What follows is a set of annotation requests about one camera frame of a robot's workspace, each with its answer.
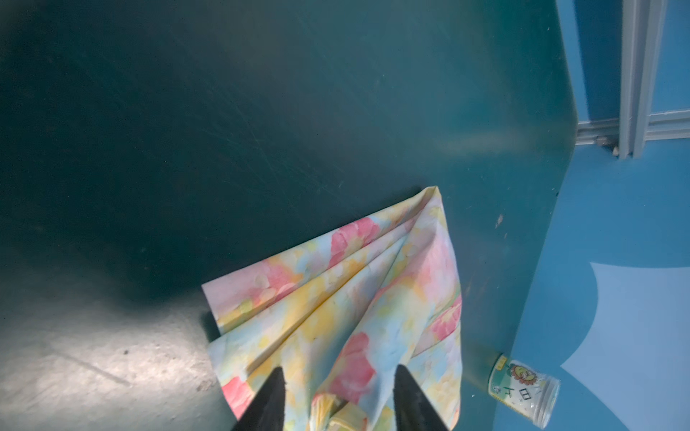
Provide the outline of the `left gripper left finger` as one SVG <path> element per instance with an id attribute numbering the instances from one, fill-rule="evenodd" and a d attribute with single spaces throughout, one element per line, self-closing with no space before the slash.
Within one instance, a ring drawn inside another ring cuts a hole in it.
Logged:
<path id="1" fill-rule="evenodd" d="M 286 383 L 276 367 L 253 398 L 233 431 L 282 431 L 285 420 Z"/>

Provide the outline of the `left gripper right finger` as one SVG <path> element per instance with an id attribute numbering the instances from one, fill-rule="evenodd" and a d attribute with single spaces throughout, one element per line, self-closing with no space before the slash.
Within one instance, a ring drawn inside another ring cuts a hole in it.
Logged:
<path id="1" fill-rule="evenodd" d="M 393 389 L 398 431 L 448 431 L 406 366 L 398 365 Z"/>

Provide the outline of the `pastel floral skirt pink flowers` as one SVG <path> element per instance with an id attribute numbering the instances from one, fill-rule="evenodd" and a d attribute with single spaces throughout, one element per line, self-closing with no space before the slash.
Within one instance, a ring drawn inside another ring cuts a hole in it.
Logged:
<path id="1" fill-rule="evenodd" d="M 440 190 L 415 196 L 203 286 L 208 353 L 244 416 L 275 368 L 287 430 L 393 430 L 406 366 L 454 427 L 461 409 L 461 284 Z"/>

